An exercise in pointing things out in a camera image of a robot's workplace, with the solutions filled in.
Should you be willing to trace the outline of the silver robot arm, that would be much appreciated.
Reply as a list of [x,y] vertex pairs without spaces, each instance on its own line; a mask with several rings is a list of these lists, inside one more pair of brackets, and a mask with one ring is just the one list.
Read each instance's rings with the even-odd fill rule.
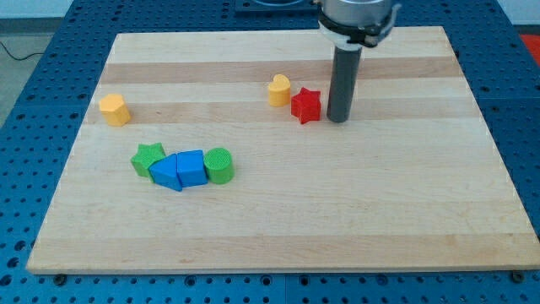
[[392,32],[401,7],[393,0],[323,0],[318,3],[318,24],[339,49],[373,48]]

